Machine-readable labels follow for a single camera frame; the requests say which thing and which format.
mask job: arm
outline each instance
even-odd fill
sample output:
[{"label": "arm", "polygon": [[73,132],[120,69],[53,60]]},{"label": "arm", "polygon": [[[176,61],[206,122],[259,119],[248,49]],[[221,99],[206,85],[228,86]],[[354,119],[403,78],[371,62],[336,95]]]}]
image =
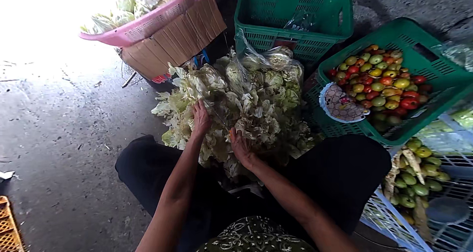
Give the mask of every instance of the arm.
[{"label": "arm", "polygon": [[193,112],[194,131],[164,186],[154,217],[136,252],[175,250],[189,209],[202,141],[212,125],[202,100],[194,105]]},{"label": "arm", "polygon": [[230,138],[235,156],[264,183],[281,207],[304,227],[321,252],[358,251],[321,207],[250,151],[249,140],[242,137],[240,131],[236,133],[232,128]]}]

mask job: person's right hand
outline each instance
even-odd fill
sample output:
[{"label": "person's right hand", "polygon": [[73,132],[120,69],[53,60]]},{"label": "person's right hand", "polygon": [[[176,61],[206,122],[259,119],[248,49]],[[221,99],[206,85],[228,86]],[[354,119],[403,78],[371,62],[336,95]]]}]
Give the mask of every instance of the person's right hand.
[{"label": "person's right hand", "polygon": [[251,141],[241,135],[241,130],[237,132],[235,128],[230,129],[230,141],[235,157],[245,165],[251,155]]}]

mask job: white plastic crate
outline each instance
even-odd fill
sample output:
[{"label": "white plastic crate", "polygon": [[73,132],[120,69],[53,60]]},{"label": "white plastic crate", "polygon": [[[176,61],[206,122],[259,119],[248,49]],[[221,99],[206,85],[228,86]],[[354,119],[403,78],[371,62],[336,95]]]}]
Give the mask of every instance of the white plastic crate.
[{"label": "white plastic crate", "polygon": [[[429,200],[457,198],[464,200],[473,211],[473,133],[462,128],[446,113],[439,120],[450,129],[437,131],[431,125],[426,126],[423,130],[428,130],[428,134],[422,136],[421,140],[434,151],[435,157],[442,160],[442,170],[453,178],[451,182],[442,183],[444,189],[441,192],[431,192]],[[413,252],[473,251],[473,212],[465,222],[456,225],[443,225],[429,220],[430,232],[435,241],[433,249],[385,198],[381,188],[371,196],[360,221]]]}]

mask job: green plastic crate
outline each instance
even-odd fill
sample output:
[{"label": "green plastic crate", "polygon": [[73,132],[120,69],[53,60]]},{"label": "green plastic crate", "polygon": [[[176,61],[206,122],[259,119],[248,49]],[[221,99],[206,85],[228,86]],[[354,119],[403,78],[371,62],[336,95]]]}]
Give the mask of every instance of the green plastic crate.
[{"label": "green plastic crate", "polygon": [[[423,75],[434,92],[429,102],[411,111],[399,126],[392,127],[384,134],[378,133],[367,120],[344,124],[328,117],[319,105],[322,88],[330,80],[325,75],[337,67],[350,55],[356,55],[370,44],[378,44],[387,50],[403,51],[403,67],[409,68],[413,75]],[[316,76],[317,85],[310,89],[304,98],[310,109],[304,113],[309,126],[320,130],[327,137],[343,134],[364,134],[385,146],[399,146],[424,128],[441,113],[473,91],[473,74],[430,50],[440,41],[424,31],[415,21],[407,18],[395,19],[377,31],[351,44],[339,53],[323,61]]]},{"label": "green plastic crate", "polygon": [[[296,11],[315,13],[317,32],[283,29]],[[353,34],[352,0],[238,0],[234,20],[256,51],[273,48],[275,40],[295,43],[294,58],[306,68]]]}]

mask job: cardboard box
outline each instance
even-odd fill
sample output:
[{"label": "cardboard box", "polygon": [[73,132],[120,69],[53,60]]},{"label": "cardboard box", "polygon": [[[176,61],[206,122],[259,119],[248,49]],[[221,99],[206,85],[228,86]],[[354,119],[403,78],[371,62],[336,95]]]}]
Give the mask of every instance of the cardboard box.
[{"label": "cardboard box", "polygon": [[186,13],[137,44],[122,48],[125,63],[149,80],[204,49],[227,26],[215,0],[199,0]]}]

